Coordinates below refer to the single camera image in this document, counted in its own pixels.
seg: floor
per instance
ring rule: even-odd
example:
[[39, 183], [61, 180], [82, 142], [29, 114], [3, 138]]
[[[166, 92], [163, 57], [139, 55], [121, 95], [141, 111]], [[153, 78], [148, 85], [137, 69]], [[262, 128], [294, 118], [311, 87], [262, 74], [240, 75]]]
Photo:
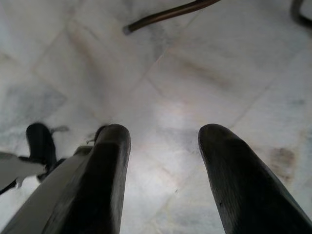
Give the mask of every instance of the floor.
[[[222, 0], [143, 28], [122, 27], [187, 0], [3, 0], [0, 150], [27, 155], [34, 121], [70, 157], [101, 124], [132, 137], [121, 234], [223, 234], [198, 145], [232, 129], [312, 218], [312, 34], [290, 0]], [[312, 16], [312, 1], [306, 1]], [[0, 197], [0, 230], [38, 186]]]

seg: metal rod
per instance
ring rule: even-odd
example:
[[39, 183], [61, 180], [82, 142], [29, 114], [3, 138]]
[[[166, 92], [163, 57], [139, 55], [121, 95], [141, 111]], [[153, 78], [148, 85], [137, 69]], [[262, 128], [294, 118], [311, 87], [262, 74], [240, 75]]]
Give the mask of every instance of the metal rod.
[[293, 0], [291, 6], [291, 16], [293, 21], [301, 26], [312, 28], [312, 20], [301, 14], [301, 6], [304, 0]]
[[220, 0], [196, 0], [191, 3], [182, 5], [182, 6], [178, 6], [178, 7], [166, 10], [166, 11], [162, 11], [162, 12], [144, 17], [130, 25], [125, 26], [123, 28], [123, 32], [127, 35], [149, 24], [167, 20], [173, 17], [181, 16], [181, 15], [191, 13], [194, 11], [198, 11], [218, 1]]

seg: marble floor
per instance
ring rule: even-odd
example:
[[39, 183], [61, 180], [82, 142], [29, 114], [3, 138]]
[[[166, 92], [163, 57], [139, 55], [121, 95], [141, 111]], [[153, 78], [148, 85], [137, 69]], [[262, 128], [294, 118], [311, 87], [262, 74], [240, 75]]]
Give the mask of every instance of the marble floor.
[[[223, 234], [198, 145], [219, 123], [246, 140], [312, 218], [312, 33], [291, 0], [222, 0], [125, 36], [187, 0], [1, 0], [0, 150], [27, 125], [70, 157], [98, 126], [132, 138], [121, 234]], [[312, 1], [304, 13], [312, 17]], [[0, 230], [38, 186], [0, 196]]]

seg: brown rod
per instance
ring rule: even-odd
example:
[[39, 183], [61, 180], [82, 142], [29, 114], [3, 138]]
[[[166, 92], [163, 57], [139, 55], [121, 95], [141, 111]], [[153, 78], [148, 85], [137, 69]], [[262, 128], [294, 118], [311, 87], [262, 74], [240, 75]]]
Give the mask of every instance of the brown rod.
[[291, 6], [291, 16], [293, 21], [295, 21], [296, 23], [304, 26], [304, 27], [308, 27], [308, 28], [312, 28], [312, 20], [308, 19], [307, 17], [303, 16], [301, 14], [301, 6], [303, 4], [304, 0], [293, 0], [292, 1], [292, 6]]
[[130, 25], [125, 26], [123, 28], [123, 32], [127, 35], [149, 24], [167, 20], [173, 17], [181, 16], [181, 15], [191, 13], [194, 11], [198, 11], [218, 1], [220, 0], [196, 0], [191, 3], [182, 5], [182, 6], [178, 6], [178, 7], [166, 10], [166, 11], [162, 11], [162, 12], [144, 17]]

